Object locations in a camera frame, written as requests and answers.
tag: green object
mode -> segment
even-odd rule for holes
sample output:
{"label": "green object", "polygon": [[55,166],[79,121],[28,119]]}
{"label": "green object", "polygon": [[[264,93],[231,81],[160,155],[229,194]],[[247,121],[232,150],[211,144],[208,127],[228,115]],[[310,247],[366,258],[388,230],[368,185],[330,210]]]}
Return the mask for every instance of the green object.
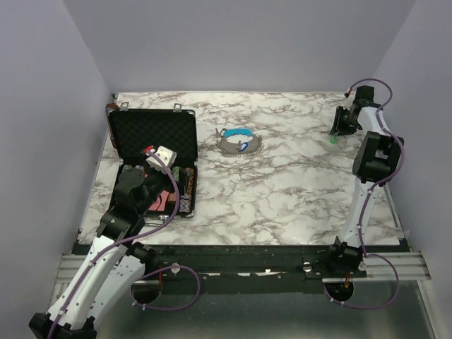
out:
{"label": "green object", "polygon": [[337,134],[330,135],[330,143],[336,143],[336,139],[338,138]]}

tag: blue and gray object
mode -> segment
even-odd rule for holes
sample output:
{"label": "blue and gray object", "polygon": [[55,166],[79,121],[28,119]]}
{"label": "blue and gray object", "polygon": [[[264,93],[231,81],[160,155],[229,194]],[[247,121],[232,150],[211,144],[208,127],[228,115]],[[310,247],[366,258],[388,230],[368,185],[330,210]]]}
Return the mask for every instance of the blue and gray object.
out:
{"label": "blue and gray object", "polygon": [[[215,136],[218,138],[217,146],[223,155],[255,155],[262,151],[263,143],[260,135],[254,134],[250,129],[215,129]],[[248,136],[250,141],[231,143],[227,139],[230,136]]]}

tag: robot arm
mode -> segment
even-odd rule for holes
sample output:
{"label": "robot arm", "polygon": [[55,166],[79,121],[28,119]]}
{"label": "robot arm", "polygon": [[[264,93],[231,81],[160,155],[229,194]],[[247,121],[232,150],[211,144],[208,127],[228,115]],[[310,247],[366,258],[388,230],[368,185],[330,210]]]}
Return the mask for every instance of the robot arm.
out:
{"label": "robot arm", "polygon": [[355,192],[347,220],[330,253],[331,265],[339,270],[356,270],[362,261],[362,244],[375,201],[383,189],[379,182],[392,175],[401,149],[384,121],[380,105],[374,101],[374,88],[358,87],[349,105],[337,107],[330,135],[336,137],[366,133],[353,163]]}
{"label": "robot arm", "polygon": [[[176,153],[160,147],[159,154],[161,162],[171,167]],[[144,160],[144,171],[128,168],[119,175],[116,203],[102,216],[97,237],[66,291],[46,314],[33,316],[30,328],[37,338],[94,339],[95,327],[118,298],[143,276],[145,268],[157,268],[152,249],[127,241],[138,235],[144,213],[171,186],[168,176],[159,172],[163,167],[157,160],[146,156]]]}

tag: white marble surface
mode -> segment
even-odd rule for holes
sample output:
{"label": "white marble surface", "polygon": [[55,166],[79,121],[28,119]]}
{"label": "white marble surface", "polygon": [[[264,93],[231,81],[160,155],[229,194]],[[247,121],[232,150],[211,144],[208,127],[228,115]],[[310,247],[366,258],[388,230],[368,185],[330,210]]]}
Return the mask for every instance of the white marble surface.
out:
{"label": "white marble surface", "polygon": [[[196,211],[144,239],[146,244],[330,244],[352,200],[352,163],[362,134],[329,142],[337,93],[121,93],[131,108],[196,111]],[[215,127],[263,136],[259,155],[223,157]],[[119,158],[107,139],[79,241],[90,244],[109,204]],[[374,208],[367,244],[398,244],[385,196]]]}

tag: white wall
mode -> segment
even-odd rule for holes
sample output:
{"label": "white wall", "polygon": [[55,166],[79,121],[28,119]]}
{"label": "white wall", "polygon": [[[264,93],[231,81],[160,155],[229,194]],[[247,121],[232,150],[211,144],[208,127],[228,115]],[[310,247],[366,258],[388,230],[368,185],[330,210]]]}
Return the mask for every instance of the white wall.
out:
{"label": "white wall", "polygon": [[[406,163],[391,183],[404,230],[427,260],[452,333],[452,1],[417,0],[375,76],[394,89],[385,109],[405,138]],[[378,91],[380,101],[384,92]]]}
{"label": "white wall", "polygon": [[76,239],[109,91],[60,0],[0,11],[0,333],[33,338]]}
{"label": "white wall", "polygon": [[414,0],[65,0],[114,91],[344,90]]}

